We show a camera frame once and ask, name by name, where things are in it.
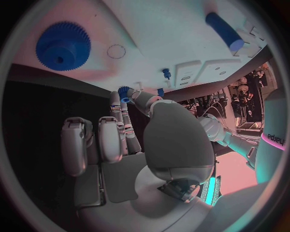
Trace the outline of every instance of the blue light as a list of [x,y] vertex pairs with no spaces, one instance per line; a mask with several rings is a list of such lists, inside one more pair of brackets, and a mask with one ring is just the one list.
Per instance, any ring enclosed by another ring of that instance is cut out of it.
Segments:
[[214,197],[214,193],[215,193],[215,185],[216,185],[216,178],[211,177],[209,180],[209,186],[208,186],[207,196],[206,196],[206,200],[205,200],[205,203],[207,203],[209,205],[211,205],[213,202],[213,197]]

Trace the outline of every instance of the blue object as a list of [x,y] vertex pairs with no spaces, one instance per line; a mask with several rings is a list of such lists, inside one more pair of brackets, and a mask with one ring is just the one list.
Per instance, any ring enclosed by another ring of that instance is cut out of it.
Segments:
[[68,71],[82,66],[91,50],[87,33],[78,25],[60,22],[51,25],[36,44],[36,55],[46,67]]
[[209,13],[205,21],[223,39],[231,51],[238,51],[244,46],[245,42],[238,33],[216,13]]
[[169,69],[163,69],[162,72],[164,73],[164,77],[170,80],[171,73],[169,72]]
[[164,90],[162,88],[157,89],[158,96],[163,97],[164,96]]
[[130,88],[128,86],[123,86],[123,87],[118,89],[118,93],[119,93],[121,102],[128,103],[130,101],[128,96],[127,96],[127,92],[129,89]]

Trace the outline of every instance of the cyan light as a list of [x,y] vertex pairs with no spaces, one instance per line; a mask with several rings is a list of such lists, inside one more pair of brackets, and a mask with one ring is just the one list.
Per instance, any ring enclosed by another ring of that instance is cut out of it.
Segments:
[[207,196],[206,196],[206,200],[205,203],[211,205],[213,202],[213,197],[214,197],[214,193],[215,193],[215,185],[216,185],[216,179],[215,177],[211,177],[209,179],[209,186],[208,186],[208,191],[207,191]]

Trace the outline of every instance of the pink surface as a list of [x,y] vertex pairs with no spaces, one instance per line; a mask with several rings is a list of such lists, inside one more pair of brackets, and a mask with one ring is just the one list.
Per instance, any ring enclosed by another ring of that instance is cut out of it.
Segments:
[[255,171],[247,167],[246,159],[236,152],[217,157],[217,176],[221,176],[222,195],[257,185]]

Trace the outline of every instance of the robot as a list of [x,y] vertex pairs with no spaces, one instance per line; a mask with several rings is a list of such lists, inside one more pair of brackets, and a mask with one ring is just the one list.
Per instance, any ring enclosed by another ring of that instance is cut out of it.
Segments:
[[[150,117],[144,131],[145,153],[130,122],[129,101]],[[253,145],[211,114],[196,118],[172,100],[129,87],[113,91],[110,104],[111,116],[99,120],[98,146],[92,124],[85,119],[66,119],[61,133],[65,171],[76,177],[76,211],[89,231],[222,231],[244,213],[233,202],[253,204],[285,147],[283,128],[265,128],[259,146]],[[277,89],[265,110],[284,105],[285,94]],[[216,163],[211,141],[242,155],[256,171],[259,185],[221,197],[214,206],[202,201],[197,195]],[[218,216],[229,211],[229,220],[219,223]]]

